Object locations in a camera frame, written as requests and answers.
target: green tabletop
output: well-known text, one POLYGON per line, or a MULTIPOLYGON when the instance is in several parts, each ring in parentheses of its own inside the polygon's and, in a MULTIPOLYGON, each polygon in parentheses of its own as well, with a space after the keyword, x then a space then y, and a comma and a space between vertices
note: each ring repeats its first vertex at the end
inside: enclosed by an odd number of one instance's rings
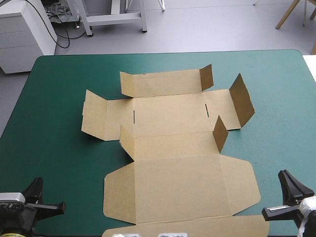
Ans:
MULTIPOLYGON (((0 139, 0 192, 44 179, 45 203, 65 201, 66 214, 43 220, 37 232, 99 235, 128 223, 103 214, 106 174, 132 162, 118 141, 81 132, 85 90, 125 98, 119 72, 148 73, 213 65, 214 89, 229 88, 238 73, 256 109, 241 130, 230 131, 222 154, 252 163, 261 202, 239 215, 282 204, 277 174, 288 169, 316 190, 316 84, 294 50, 40 57, 0 139)), ((292 221, 272 222, 270 234, 297 234, 292 221)))

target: white cabinet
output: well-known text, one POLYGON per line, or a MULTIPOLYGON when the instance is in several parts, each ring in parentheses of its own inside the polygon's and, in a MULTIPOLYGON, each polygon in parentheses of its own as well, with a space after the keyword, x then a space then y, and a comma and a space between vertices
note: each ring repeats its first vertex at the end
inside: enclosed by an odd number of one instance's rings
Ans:
MULTIPOLYGON (((54 29, 40 0, 29 0, 39 11, 50 33, 54 29)), ((5 73, 30 71, 42 55, 54 55, 56 43, 34 8, 24 0, 0 7, 0 67, 5 73)))

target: gray floor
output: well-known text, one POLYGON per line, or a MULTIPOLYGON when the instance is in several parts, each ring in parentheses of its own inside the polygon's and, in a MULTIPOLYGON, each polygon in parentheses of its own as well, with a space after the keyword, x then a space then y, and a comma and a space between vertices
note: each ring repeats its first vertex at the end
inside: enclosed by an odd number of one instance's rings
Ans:
MULTIPOLYGON (((94 27, 94 37, 71 41, 68 49, 55 54, 158 53, 230 50, 296 49, 310 54, 316 40, 316 20, 309 19, 314 6, 308 5, 308 20, 303 22, 303 1, 280 30, 277 22, 292 0, 165 0, 161 12, 158 0, 146 0, 148 32, 140 24, 94 27)), ((90 15, 108 12, 109 0, 87 0, 90 15)), ((137 10, 134 0, 131 10, 137 10)), ((56 27, 64 34, 63 28, 56 27)), ((80 35, 74 30, 71 36, 80 35)), ((19 97, 28 73, 5 75, 0 70, 0 135, 19 97)))

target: wooden chair leg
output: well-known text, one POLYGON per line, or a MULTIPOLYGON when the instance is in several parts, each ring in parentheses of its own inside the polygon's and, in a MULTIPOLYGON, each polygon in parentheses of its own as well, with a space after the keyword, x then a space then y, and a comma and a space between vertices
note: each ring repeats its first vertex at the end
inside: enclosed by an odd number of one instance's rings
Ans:
POLYGON ((315 18, 315 16, 316 16, 316 8, 315 8, 315 10, 313 11, 313 13, 311 14, 311 20, 313 20, 313 19, 315 18))
POLYGON ((280 29, 280 27, 283 25, 283 23, 287 20, 288 16, 291 14, 291 12, 294 10, 296 5, 300 2, 300 0, 294 0, 291 4, 291 6, 286 10, 285 14, 282 16, 281 20, 276 26, 276 29, 280 29))
POLYGON ((316 40, 315 40, 315 43, 314 43, 314 47, 312 49, 312 55, 315 55, 316 54, 316 40))

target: unfolded cardboard box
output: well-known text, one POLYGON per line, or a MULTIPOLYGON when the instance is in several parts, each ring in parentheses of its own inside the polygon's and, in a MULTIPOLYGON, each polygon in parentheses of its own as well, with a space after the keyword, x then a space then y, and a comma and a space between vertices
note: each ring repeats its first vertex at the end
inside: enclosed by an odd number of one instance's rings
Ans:
POLYGON ((141 75, 121 73, 122 93, 106 100, 86 93, 82 130, 118 140, 134 162, 106 176, 104 213, 136 224, 104 237, 188 233, 190 237, 266 237, 262 216, 233 216, 258 203, 249 162, 224 156, 227 129, 254 114, 241 75, 230 89, 213 86, 211 65, 141 75))

